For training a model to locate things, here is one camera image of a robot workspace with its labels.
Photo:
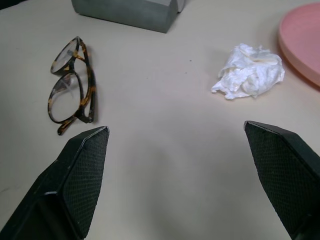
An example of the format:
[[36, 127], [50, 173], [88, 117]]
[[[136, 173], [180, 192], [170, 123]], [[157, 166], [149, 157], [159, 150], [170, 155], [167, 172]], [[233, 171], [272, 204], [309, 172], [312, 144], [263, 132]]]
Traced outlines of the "pink round plate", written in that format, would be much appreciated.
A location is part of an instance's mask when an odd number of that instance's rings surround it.
[[320, 1], [286, 13], [279, 24], [278, 42], [291, 67], [320, 89]]

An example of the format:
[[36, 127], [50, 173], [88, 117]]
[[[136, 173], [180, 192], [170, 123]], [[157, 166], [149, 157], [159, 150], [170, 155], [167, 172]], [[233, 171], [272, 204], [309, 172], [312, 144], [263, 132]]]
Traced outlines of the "crumpled white tissue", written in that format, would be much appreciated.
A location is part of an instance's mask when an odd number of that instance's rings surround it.
[[227, 100], [256, 98], [285, 78], [283, 61], [269, 49], [241, 43], [235, 46], [218, 73], [211, 92], [224, 93]]

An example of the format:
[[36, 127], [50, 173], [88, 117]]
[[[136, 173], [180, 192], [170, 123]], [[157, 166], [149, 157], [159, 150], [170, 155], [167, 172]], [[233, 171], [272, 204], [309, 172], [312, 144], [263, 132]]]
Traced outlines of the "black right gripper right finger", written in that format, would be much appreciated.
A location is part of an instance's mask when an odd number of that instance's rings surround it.
[[258, 178], [291, 240], [320, 240], [320, 156], [296, 133], [245, 121]]

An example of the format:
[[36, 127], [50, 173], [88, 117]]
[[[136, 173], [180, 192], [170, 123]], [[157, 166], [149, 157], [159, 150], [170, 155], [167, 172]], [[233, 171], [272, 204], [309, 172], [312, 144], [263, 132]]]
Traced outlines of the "grey glasses case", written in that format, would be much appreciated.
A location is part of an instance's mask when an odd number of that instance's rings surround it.
[[186, 0], [71, 0], [76, 13], [160, 33], [167, 33]]

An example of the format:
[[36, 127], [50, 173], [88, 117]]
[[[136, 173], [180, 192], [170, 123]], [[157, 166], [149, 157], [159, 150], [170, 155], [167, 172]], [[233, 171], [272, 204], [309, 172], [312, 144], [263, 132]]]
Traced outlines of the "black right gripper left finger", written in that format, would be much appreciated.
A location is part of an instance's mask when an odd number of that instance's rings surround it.
[[72, 137], [32, 184], [0, 240], [84, 240], [101, 192], [107, 126]]

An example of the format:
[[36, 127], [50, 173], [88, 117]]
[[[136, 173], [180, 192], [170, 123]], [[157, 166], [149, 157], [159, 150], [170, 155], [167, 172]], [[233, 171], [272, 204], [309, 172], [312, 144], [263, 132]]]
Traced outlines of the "tortoiseshell eyeglasses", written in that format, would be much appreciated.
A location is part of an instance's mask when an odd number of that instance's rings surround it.
[[[75, 62], [79, 60], [85, 64], [87, 87], [76, 71]], [[59, 125], [57, 134], [63, 135], [66, 130], [76, 121], [91, 124], [95, 120], [97, 84], [94, 70], [90, 64], [87, 46], [84, 41], [76, 36], [57, 55], [50, 66], [50, 73], [59, 79], [53, 86], [47, 101], [47, 113], [52, 122]], [[58, 120], [53, 114], [54, 97], [66, 91], [78, 88], [79, 101], [76, 109], [67, 117]]]

